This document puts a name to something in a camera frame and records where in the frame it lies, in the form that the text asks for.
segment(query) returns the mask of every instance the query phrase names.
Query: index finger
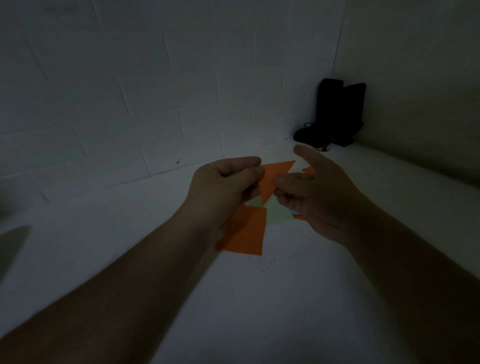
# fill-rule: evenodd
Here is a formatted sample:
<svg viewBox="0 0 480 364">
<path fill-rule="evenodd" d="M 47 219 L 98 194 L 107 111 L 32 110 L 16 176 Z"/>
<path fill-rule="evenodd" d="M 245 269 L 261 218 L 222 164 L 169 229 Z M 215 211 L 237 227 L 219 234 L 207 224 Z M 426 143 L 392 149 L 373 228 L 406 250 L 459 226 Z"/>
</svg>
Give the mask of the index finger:
<svg viewBox="0 0 480 364">
<path fill-rule="evenodd" d="M 306 160 L 314 170 L 321 168 L 324 163 L 328 161 L 328 158 L 322 156 L 317 151 L 306 146 L 294 146 L 293 152 L 297 156 L 302 157 L 304 160 Z"/>
<path fill-rule="evenodd" d="M 262 160 L 259 157 L 241 157 L 220 159 L 210 163 L 218 173 L 223 176 L 229 176 L 235 172 L 240 172 L 248 167 L 259 166 Z"/>
</svg>

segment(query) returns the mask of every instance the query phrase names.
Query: green paper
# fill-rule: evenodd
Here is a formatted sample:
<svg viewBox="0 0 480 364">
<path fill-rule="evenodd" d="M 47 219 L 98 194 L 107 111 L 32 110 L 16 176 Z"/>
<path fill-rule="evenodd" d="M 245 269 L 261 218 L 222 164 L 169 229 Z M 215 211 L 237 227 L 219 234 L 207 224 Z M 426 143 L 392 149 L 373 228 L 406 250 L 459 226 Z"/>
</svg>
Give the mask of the green paper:
<svg viewBox="0 0 480 364">
<path fill-rule="evenodd" d="M 252 198 L 250 201 L 245 202 L 247 206 L 262 207 L 262 198 L 260 196 Z"/>
<path fill-rule="evenodd" d="M 267 226 L 294 220 L 290 211 L 280 205 L 275 196 L 270 197 L 264 207 L 267 209 Z"/>
</svg>

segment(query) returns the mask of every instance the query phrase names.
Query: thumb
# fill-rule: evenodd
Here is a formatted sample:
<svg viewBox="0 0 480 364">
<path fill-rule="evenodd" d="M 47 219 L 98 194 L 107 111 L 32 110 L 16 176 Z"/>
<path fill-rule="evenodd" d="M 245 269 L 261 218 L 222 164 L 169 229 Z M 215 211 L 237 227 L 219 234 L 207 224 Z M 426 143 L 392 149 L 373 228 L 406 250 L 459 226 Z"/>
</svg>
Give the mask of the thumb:
<svg viewBox="0 0 480 364">
<path fill-rule="evenodd" d="M 248 167 L 238 172 L 227 180 L 231 183 L 235 192 L 242 193 L 254 183 L 258 182 L 265 174 L 265 169 L 262 166 Z"/>
<path fill-rule="evenodd" d="M 312 180 L 301 179 L 292 174 L 276 176 L 274 183 L 279 190 L 296 197 L 307 197 L 312 189 Z"/>
</svg>

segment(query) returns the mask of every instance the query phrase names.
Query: wall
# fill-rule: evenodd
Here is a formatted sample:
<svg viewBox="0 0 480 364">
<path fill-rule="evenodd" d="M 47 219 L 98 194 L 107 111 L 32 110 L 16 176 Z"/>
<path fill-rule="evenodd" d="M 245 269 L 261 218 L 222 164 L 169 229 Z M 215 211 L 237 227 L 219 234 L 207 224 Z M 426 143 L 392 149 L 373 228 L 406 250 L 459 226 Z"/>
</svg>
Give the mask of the wall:
<svg viewBox="0 0 480 364">
<path fill-rule="evenodd" d="M 480 185 L 480 2 L 348 0 L 334 76 L 366 82 L 357 140 Z"/>
<path fill-rule="evenodd" d="M 291 136 L 331 72 L 344 5 L 3 1 L 2 209 Z"/>
</svg>

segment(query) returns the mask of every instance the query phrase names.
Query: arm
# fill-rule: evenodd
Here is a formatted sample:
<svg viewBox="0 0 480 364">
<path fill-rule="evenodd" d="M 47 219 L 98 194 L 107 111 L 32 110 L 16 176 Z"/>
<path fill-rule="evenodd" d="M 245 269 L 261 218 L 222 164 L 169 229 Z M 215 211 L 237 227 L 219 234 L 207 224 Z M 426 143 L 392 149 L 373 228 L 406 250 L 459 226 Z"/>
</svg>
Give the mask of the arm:
<svg viewBox="0 0 480 364">
<path fill-rule="evenodd" d="M 334 162 L 294 149 L 315 176 L 276 179 L 279 203 L 352 254 L 425 363 L 480 363 L 480 281 L 375 206 Z"/>
<path fill-rule="evenodd" d="M 179 291 L 221 226 L 258 195 L 256 157 L 224 159 L 195 173 L 165 224 L 91 280 L 0 340 L 2 363 L 138 363 L 148 360 Z"/>
</svg>

